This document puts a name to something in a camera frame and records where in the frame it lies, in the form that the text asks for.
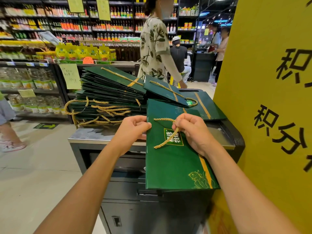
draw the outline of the white shirt with leaf print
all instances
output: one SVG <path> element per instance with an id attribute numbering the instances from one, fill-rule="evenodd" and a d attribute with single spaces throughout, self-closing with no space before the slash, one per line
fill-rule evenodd
<path id="1" fill-rule="evenodd" d="M 156 17 L 149 17 L 141 34 L 141 66 L 138 77 L 146 74 L 167 80 L 166 68 L 160 55 L 170 55 L 169 37 L 166 25 Z"/>

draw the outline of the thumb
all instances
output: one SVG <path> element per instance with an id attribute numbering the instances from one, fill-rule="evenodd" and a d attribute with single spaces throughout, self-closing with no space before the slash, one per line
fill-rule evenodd
<path id="1" fill-rule="evenodd" d="M 195 132 L 195 125 L 185 119 L 176 120 L 175 124 L 177 127 L 185 130 L 189 134 L 193 134 Z"/>
<path id="2" fill-rule="evenodd" d="M 141 135 L 144 131 L 147 131 L 152 128 L 152 124 L 150 122 L 142 123 L 135 127 L 135 132 L 137 135 Z"/>

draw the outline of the gray shorts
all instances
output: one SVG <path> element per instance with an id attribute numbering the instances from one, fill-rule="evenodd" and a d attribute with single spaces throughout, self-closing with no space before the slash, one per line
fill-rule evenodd
<path id="1" fill-rule="evenodd" d="M 9 120 L 12 120 L 16 116 L 14 110 L 10 104 L 3 99 L 0 101 L 0 125 L 3 125 Z"/>

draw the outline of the cabinet door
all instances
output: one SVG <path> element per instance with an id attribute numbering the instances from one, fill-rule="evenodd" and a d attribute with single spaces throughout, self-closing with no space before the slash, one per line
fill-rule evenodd
<path id="1" fill-rule="evenodd" d="M 192 234 L 199 217 L 176 213 L 172 203 L 102 203 L 111 234 Z"/>

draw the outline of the floor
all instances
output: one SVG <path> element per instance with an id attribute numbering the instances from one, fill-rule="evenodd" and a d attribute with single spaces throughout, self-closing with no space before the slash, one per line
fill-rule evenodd
<path id="1" fill-rule="evenodd" d="M 188 82 L 213 98 L 211 83 Z M 13 122 L 13 129 L 28 146 L 0 152 L 0 233 L 31 234 L 81 177 L 67 139 L 75 126 L 59 124 L 53 130 L 33 129 L 39 122 Z M 105 234 L 98 217 L 93 234 Z"/>

